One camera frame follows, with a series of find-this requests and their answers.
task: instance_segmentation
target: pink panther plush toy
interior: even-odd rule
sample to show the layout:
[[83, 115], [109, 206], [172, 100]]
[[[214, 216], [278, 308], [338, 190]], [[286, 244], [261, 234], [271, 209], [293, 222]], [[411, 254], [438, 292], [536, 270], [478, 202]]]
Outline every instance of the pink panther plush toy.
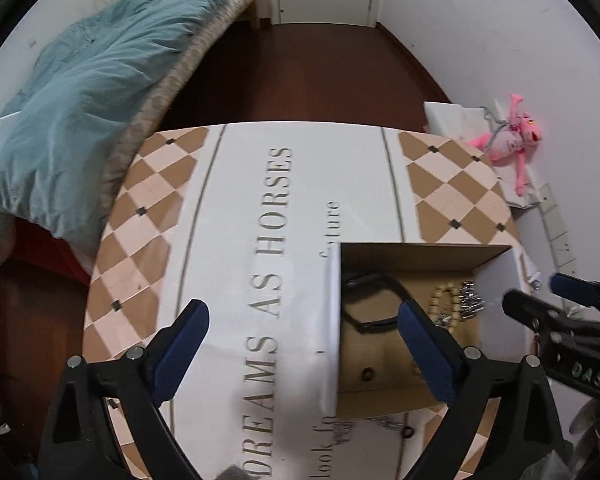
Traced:
[[497, 133], [493, 142], [492, 134], [484, 134], [472, 139], [469, 144], [488, 153], [492, 161], [516, 154], [516, 193], [522, 196], [525, 190], [526, 149], [535, 147], [542, 139], [542, 131], [528, 114], [518, 114], [518, 105], [523, 98], [511, 94], [509, 124], [507, 129]]

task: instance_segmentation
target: wall socket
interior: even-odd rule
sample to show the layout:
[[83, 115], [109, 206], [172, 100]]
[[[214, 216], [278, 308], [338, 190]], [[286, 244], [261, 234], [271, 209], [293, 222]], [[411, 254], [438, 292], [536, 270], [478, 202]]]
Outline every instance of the wall socket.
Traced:
[[578, 277], [578, 271], [576, 269], [576, 260], [571, 260], [569, 263], [558, 267], [558, 272], [566, 274], [567, 276]]
[[551, 187], [547, 182], [544, 186], [541, 186], [538, 190], [538, 199], [540, 211], [543, 213], [548, 213], [553, 209], [557, 203], [555, 202], [554, 193], [551, 191]]
[[551, 250], [554, 254], [556, 267], [561, 267], [575, 259], [573, 253], [571, 253], [571, 245], [569, 244], [569, 236], [567, 233], [552, 240]]
[[543, 215], [544, 228], [546, 229], [547, 238], [555, 240], [558, 236], [567, 232], [567, 227], [562, 220], [560, 206], [555, 206]]

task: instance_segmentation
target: brown floor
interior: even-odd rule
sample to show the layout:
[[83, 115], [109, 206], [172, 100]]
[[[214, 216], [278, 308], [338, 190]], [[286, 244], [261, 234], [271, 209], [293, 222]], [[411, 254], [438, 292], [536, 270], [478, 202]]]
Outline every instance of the brown floor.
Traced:
[[[209, 51], [160, 129], [309, 120], [421, 131], [426, 78], [378, 30], [345, 25], [234, 25]], [[87, 288], [51, 272], [0, 267], [0, 399], [24, 449], [37, 454], [66, 359], [80, 351]]]
[[161, 130], [243, 121], [333, 121], [422, 131], [426, 82], [377, 29], [239, 23], [209, 51]]

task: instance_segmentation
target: metal screw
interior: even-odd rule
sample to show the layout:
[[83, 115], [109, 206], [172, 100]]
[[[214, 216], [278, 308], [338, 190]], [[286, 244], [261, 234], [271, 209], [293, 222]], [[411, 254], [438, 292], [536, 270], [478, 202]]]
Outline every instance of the metal screw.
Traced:
[[360, 379], [365, 381], [365, 383], [368, 383], [369, 381], [373, 381], [375, 376], [376, 372], [373, 368], [365, 368], [360, 374]]
[[141, 358], [142, 354], [144, 354], [144, 348], [141, 346], [132, 346], [126, 351], [125, 355], [127, 359], [135, 360]]
[[66, 360], [66, 365], [69, 368], [75, 368], [82, 362], [82, 357], [79, 355], [72, 355]]
[[477, 349], [475, 346], [468, 346], [464, 349], [464, 355], [466, 355], [469, 359], [475, 361], [476, 359], [480, 359], [482, 352]]
[[528, 364], [532, 368], [538, 368], [540, 366], [540, 359], [538, 359], [535, 355], [526, 356], [525, 361], [526, 364]]

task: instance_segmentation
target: light blue blanket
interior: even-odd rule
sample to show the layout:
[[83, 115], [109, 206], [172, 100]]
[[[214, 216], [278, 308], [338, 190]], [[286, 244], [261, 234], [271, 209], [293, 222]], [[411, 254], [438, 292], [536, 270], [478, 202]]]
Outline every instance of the light blue blanket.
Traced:
[[190, 36], [225, 1], [120, 0], [43, 50], [2, 113], [22, 111], [0, 139], [0, 240], [18, 216], [96, 253], [107, 157]]

